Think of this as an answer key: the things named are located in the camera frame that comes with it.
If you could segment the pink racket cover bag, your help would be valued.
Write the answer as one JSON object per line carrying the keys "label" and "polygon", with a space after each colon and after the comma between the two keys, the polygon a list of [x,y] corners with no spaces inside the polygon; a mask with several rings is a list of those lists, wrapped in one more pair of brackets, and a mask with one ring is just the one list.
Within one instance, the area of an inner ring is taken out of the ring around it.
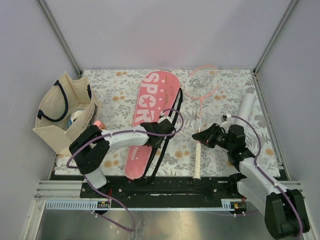
{"label": "pink racket cover bag", "polygon": [[[132,125],[137,127],[144,122],[157,122],[163,110],[173,109],[177,105],[176,110],[179,111],[182,102],[183,93],[176,75],[164,70],[150,72],[141,82]],[[124,166],[125,176],[138,187],[149,185],[162,163],[170,139],[165,138],[161,148],[129,147]]]}

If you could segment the white shuttlecock tube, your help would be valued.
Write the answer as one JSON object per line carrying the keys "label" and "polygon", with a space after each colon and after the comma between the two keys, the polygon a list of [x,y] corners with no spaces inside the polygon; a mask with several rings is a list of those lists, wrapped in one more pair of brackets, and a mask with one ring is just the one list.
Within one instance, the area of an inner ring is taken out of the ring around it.
{"label": "white shuttlecock tube", "polygon": [[242,98],[237,116],[248,122],[253,110],[255,100],[256,96],[253,93],[246,93]]}

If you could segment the pink racket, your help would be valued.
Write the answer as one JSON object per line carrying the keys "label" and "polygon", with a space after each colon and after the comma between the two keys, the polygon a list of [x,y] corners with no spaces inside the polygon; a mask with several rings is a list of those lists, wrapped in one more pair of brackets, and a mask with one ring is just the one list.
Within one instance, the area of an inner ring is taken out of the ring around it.
{"label": "pink racket", "polygon": [[199,101],[198,133],[202,127],[203,101],[211,96],[220,86],[220,72],[212,64],[196,68],[188,77],[185,84],[185,93],[192,100]]}

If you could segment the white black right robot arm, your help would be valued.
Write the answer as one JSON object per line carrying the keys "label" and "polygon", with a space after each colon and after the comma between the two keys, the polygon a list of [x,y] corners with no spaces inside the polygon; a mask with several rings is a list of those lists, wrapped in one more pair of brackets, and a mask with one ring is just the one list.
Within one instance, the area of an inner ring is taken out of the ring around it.
{"label": "white black right robot arm", "polygon": [[227,151],[228,161],[237,169],[229,177],[228,194],[247,198],[263,215],[269,234],[276,240],[301,236],[310,231],[305,201],[298,189],[289,189],[267,174],[257,162],[257,155],[246,146],[244,127],[232,124],[228,131],[214,123],[192,135],[208,148]]}

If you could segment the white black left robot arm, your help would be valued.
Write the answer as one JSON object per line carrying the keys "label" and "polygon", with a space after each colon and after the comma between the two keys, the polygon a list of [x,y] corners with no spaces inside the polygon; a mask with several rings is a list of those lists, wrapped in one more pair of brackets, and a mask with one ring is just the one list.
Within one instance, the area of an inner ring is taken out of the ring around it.
{"label": "white black left robot arm", "polygon": [[148,146],[159,148],[166,136],[175,127],[168,116],[157,122],[143,122],[133,128],[111,132],[100,130],[96,125],[88,127],[69,146],[71,158],[78,170],[91,183],[91,192],[98,198],[107,195],[109,186],[101,169],[101,163],[108,153],[131,146]]}

